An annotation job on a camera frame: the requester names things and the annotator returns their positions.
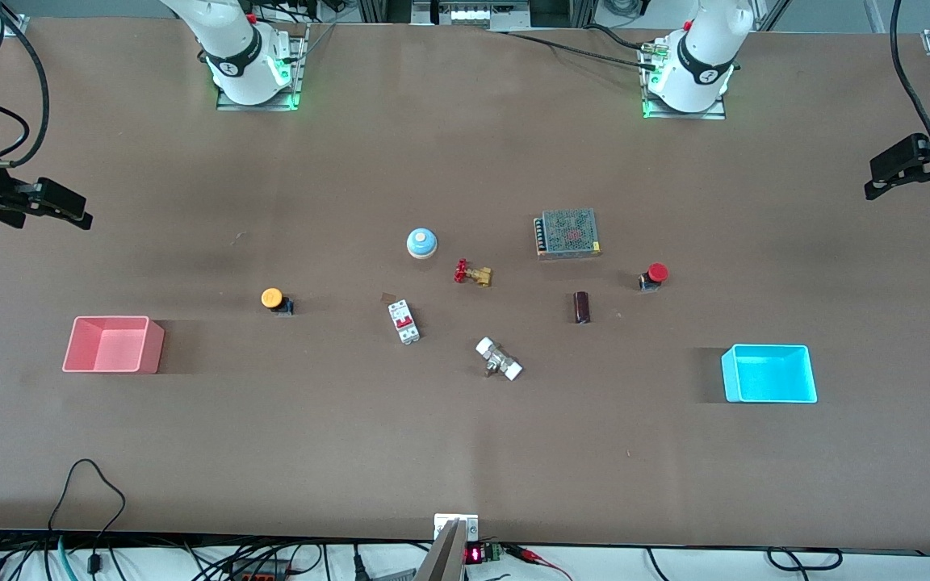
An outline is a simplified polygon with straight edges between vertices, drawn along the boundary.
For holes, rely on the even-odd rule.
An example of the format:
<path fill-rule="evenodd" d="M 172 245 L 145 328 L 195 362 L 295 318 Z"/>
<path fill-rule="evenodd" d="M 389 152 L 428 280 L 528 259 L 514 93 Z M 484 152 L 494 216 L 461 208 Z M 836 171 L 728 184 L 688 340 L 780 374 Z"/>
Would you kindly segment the white red circuit breaker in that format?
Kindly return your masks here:
<path fill-rule="evenodd" d="M 399 300 L 387 306 L 392 323 L 403 345 L 412 345 L 421 339 L 420 331 L 406 300 Z"/>

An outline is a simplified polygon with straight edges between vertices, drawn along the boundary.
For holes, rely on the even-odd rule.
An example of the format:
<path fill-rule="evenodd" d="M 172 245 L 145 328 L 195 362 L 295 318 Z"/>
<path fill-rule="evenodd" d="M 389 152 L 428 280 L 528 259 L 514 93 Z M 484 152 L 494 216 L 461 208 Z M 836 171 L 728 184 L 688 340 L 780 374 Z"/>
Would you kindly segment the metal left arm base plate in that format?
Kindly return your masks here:
<path fill-rule="evenodd" d="M 645 43 L 636 52 L 641 71 L 642 108 L 646 119 L 726 118 L 724 94 L 735 62 L 716 66 L 690 58 L 672 36 Z"/>

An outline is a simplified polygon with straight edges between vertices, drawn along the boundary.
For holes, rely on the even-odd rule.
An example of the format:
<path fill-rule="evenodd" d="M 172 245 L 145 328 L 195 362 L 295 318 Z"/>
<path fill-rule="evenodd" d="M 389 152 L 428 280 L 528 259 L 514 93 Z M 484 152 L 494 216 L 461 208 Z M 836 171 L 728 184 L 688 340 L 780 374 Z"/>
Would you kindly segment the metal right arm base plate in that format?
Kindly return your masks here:
<path fill-rule="evenodd" d="M 291 36 L 268 23 L 251 26 L 243 54 L 207 57 L 218 111 L 295 111 L 300 104 L 309 36 Z"/>

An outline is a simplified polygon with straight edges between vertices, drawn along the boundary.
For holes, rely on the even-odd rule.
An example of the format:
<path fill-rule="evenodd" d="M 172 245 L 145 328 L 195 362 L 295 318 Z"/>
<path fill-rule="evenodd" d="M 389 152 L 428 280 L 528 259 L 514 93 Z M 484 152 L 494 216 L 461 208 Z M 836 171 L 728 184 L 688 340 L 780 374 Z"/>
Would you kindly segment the metal fitting white end caps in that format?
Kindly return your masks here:
<path fill-rule="evenodd" d="M 523 366 L 519 361 L 510 357 L 501 343 L 495 342 L 488 336 L 477 342 L 475 350 L 486 361 L 485 378 L 500 374 L 508 380 L 516 380 L 523 371 Z"/>

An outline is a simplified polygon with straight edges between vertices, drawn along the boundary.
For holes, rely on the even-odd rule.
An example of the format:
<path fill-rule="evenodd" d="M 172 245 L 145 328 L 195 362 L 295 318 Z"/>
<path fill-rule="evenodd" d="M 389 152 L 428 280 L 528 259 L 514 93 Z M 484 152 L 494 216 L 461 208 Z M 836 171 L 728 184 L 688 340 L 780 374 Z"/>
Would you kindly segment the metal mesh power supply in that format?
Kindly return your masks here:
<path fill-rule="evenodd" d="M 592 208 L 545 210 L 533 219 L 540 261 L 584 260 L 601 255 L 597 215 Z"/>

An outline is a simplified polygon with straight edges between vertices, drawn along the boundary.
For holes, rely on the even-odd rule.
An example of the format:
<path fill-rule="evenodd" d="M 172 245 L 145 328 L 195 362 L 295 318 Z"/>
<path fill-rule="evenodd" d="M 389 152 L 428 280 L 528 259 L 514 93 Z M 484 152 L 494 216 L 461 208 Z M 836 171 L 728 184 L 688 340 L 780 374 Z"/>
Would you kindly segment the white metal bracket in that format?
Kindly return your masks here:
<path fill-rule="evenodd" d="M 479 516 L 476 514 L 461 514 L 461 512 L 437 512 L 433 518 L 433 538 L 437 538 L 442 533 L 442 529 L 447 523 L 459 520 L 465 523 L 464 528 L 467 532 L 468 543 L 477 543 L 480 540 Z"/>

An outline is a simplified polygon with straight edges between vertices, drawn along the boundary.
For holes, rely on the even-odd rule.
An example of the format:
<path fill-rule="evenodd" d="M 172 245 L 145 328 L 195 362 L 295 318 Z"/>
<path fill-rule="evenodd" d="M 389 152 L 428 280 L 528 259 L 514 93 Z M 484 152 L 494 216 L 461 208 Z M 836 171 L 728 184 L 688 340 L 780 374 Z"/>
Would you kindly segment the grey control box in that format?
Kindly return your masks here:
<path fill-rule="evenodd" d="M 531 26 L 528 0 L 411 0 L 413 25 L 469 26 L 490 31 Z"/>

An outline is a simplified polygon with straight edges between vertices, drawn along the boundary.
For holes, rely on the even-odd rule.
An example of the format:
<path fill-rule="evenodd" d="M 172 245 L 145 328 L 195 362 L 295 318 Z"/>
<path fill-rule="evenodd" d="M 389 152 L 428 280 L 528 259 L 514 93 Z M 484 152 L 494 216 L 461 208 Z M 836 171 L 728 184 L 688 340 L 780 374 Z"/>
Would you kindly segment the cyan plastic box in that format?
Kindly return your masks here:
<path fill-rule="evenodd" d="M 721 375 L 728 402 L 817 402 L 805 345 L 733 345 L 721 356 Z"/>

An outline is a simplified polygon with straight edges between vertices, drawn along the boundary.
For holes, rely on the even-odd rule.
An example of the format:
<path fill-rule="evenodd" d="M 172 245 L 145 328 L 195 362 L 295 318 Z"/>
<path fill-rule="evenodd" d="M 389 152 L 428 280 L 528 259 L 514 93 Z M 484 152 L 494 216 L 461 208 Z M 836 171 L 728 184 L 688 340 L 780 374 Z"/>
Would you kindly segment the red clip lead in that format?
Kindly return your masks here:
<path fill-rule="evenodd" d="M 521 545 L 501 543 L 501 548 L 503 552 L 506 552 L 506 554 L 512 556 L 512 558 L 519 559 L 521 562 L 527 563 L 527 565 L 546 567 L 546 569 L 557 571 L 557 573 L 564 576 L 567 581 L 575 581 L 575 579 L 571 574 L 568 573 L 568 571 L 565 571 L 560 566 L 554 565 L 554 563 L 549 562 L 549 560 L 546 560 L 543 558 L 543 556 L 540 556 L 538 553 L 524 548 Z"/>

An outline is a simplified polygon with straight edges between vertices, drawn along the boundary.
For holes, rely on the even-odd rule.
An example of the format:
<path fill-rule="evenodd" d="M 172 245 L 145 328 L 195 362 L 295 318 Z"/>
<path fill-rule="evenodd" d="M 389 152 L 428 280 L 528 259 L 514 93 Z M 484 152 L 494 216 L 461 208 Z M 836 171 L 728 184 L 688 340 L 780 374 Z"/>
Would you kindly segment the pink plastic box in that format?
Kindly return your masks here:
<path fill-rule="evenodd" d="M 66 373 L 158 372 L 165 329 L 147 316 L 79 316 L 62 363 Z"/>

